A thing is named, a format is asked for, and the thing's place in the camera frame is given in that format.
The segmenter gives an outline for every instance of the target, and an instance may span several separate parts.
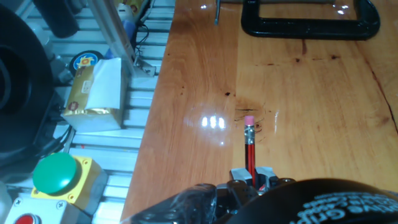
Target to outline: emergency stop button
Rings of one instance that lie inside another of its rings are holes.
[[[40,224],[40,218],[33,214],[23,214],[17,219],[15,224]]]

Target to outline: round sticker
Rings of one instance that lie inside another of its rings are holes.
[[[93,53],[85,53],[76,58],[73,62],[73,68],[78,69],[80,67],[95,65],[98,62],[98,57]]]

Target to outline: red pencil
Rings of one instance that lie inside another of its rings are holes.
[[[256,187],[256,148],[254,147],[254,117],[244,117],[244,149],[245,165],[252,177],[253,187]]]

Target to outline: wooden workbench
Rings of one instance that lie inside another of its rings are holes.
[[[214,0],[177,0],[123,217],[227,182],[244,166],[245,115],[256,118],[256,165],[279,177],[398,191],[398,1],[373,3],[381,29],[355,42],[256,38],[240,26],[241,5],[223,4],[215,26]],[[266,5],[261,15],[352,19],[348,6]]]

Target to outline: black motor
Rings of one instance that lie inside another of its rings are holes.
[[[52,138],[45,115],[53,98],[52,72],[29,26],[0,5],[0,175],[32,159]]]

